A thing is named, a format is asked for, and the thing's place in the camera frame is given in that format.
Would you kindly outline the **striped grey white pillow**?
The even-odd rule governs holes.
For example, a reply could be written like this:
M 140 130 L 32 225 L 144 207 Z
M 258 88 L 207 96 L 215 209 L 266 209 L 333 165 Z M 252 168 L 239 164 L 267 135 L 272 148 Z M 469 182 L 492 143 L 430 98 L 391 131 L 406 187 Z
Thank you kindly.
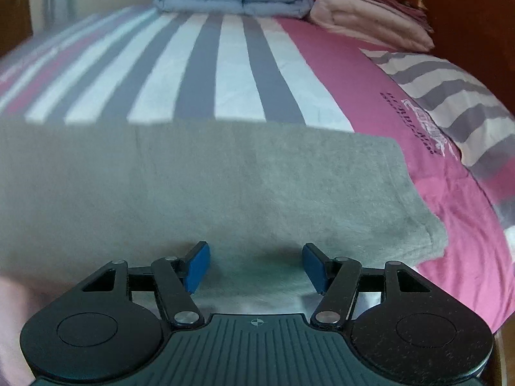
M 456 145 L 514 250 L 514 116 L 478 79 L 446 59 L 365 50 Z

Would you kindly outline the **grey sweatpants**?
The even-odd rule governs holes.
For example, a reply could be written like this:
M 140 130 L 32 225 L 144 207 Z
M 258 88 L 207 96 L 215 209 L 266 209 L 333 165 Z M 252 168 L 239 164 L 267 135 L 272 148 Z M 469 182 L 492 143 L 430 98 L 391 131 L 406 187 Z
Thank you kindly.
M 1 126 L 1 273 L 58 292 L 110 261 L 146 266 L 199 241 L 199 304 L 296 312 L 311 242 L 367 267 L 441 257 L 444 224 L 390 138 L 298 124 Z

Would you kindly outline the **dark red wooden headboard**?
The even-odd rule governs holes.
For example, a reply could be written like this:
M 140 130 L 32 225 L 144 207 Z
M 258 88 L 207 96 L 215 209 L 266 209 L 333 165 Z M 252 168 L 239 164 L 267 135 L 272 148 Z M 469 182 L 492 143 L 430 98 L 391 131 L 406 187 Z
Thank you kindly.
M 514 111 L 514 0 L 421 0 L 431 53 L 478 78 Z

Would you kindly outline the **striped pink grey bed sheet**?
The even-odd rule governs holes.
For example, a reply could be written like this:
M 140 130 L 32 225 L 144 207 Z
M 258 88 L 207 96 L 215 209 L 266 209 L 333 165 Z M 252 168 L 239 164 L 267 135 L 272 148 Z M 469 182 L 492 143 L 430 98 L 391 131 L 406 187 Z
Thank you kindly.
M 459 149 L 365 50 L 384 51 L 299 20 L 130 7 L 3 57 L 1 126 L 225 121 L 390 138 L 448 244 L 412 266 L 360 263 L 343 327 L 310 324 L 322 296 L 305 272 L 302 310 L 225 312 L 199 304 L 210 265 L 191 295 L 198 328 L 161 317 L 153 262 L 110 261 L 58 292 L 1 273 L 2 384 L 478 384 L 514 310 L 510 247 Z

